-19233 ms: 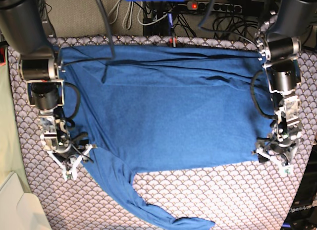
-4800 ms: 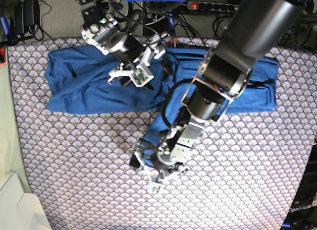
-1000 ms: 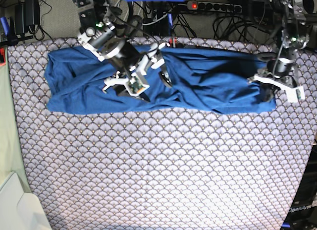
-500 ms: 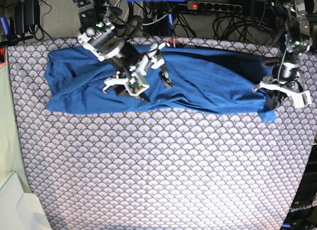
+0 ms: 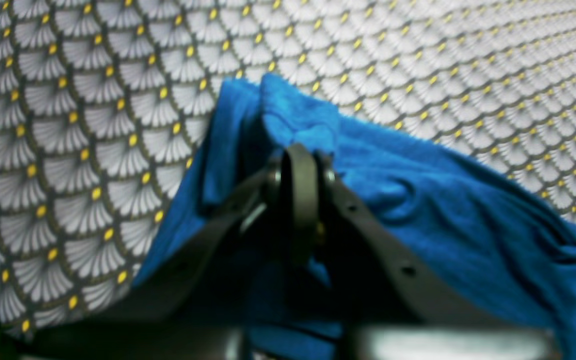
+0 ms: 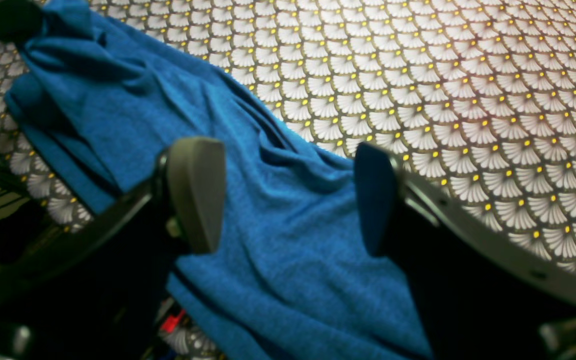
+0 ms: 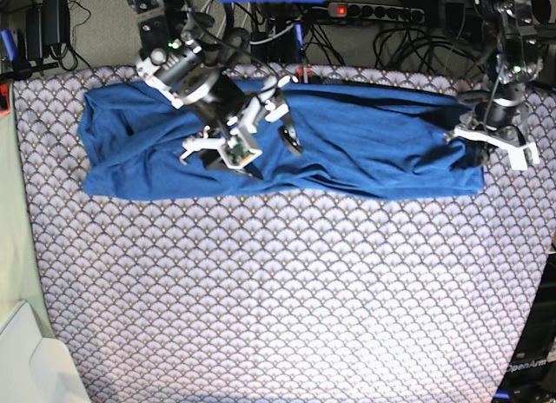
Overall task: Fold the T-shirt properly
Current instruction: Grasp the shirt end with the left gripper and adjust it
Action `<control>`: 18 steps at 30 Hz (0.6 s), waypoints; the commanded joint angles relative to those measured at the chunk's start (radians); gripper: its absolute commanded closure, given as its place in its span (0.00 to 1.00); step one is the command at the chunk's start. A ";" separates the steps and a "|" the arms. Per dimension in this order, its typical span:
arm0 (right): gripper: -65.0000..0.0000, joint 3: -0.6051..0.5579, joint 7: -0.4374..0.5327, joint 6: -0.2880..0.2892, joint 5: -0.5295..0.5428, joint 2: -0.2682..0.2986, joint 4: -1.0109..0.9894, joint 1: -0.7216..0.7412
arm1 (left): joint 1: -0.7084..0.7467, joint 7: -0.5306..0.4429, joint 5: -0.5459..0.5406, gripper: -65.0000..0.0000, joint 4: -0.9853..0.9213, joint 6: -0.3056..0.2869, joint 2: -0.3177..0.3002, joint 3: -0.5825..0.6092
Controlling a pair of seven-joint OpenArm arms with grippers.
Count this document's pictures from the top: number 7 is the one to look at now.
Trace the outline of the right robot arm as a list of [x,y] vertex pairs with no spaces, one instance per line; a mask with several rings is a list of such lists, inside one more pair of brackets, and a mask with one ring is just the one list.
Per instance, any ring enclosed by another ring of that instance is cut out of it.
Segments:
[[182,141],[181,163],[197,155],[206,170],[256,178],[263,151],[255,140],[260,122],[278,122],[282,143],[294,155],[302,146],[282,92],[294,78],[272,72],[261,89],[244,92],[226,74],[247,55],[249,33],[230,24],[222,38],[214,20],[189,0],[127,0],[136,13],[141,48],[139,77],[175,109],[187,108],[201,129]]

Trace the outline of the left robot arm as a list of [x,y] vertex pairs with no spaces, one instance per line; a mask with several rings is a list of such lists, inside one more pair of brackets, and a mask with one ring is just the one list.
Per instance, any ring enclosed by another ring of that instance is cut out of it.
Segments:
[[533,0],[401,0],[401,7],[386,8],[356,3],[297,3],[284,10],[263,4],[262,14],[282,17],[288,27],[294,18],[315,27],[321,23],[391,23],[373,40],[375,65],[401,69],[415,56],[434,72],[451,55],[471,62],[470,72],[481,76],[479,90],[458,95],[470,107],[447,139],[462,140],[471,152],[468,167],[483,166],[492,149],[507,153],[511,166],[528,168],[536,159],[535,145],[526,141],[514,121],[524,104],[525,90],[543,69],[541,50],[553,42],[555,27],[542,23],[551,10],[541,13]]

